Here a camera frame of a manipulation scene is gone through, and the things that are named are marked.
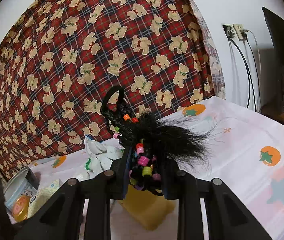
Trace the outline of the white work glove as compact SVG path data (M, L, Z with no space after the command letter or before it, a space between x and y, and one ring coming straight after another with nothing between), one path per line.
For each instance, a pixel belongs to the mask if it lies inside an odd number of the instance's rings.
M123 151L120 148L104 145L87 136L84 139L84 145L88 154L88 160L84 167L90 179L109 170L113 161L121 159L123 156Z

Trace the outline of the yellow sponge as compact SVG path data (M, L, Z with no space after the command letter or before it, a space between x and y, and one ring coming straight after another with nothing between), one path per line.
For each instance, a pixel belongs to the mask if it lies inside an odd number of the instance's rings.
M139 191L131 185L125 198L119 202L131 217L149 231L156 230L176 207L175 200L167 200L149 191Z

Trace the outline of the black braided wig with beads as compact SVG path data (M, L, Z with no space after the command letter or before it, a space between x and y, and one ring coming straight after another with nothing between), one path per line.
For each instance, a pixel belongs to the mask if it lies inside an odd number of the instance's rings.
M205 141L209 133L198 134L182 127L182 121L162 121L150 111L135 116L124 99L124 89L113 86L103 99L101 114L108 132L122 147L133 150L129 158L130 184L137 190L162 196L161 165L166 159L192 165L208 159Z

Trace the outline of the orange lid jar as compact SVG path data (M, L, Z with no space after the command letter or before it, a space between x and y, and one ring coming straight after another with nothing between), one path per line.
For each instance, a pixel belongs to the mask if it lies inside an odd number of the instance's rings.
M30 196L21 195L13 204L12 216L17 223L27 219L30 199Z

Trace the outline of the silver tin can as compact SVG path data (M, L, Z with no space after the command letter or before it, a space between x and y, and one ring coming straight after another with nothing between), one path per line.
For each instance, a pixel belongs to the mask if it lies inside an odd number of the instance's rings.
M16 173L3 189L5 196L5 207L12 214L15 201L22 195L33 197L39 187L40 180L29 167L23 167Z

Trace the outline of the red plaid teddy bear blanket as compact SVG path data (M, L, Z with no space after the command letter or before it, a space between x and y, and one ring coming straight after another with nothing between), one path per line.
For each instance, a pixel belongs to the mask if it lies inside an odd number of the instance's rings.
M135 116L225 98L217 50L192 0L35 0L0 43L0 177L107 140L102 99Z

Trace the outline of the white wall outlet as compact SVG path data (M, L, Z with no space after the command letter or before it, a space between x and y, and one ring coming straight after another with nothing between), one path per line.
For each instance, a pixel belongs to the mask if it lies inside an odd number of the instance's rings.
M245 28L241 24L223 24L222 27L229 38L237 38L239 41L247 39Z

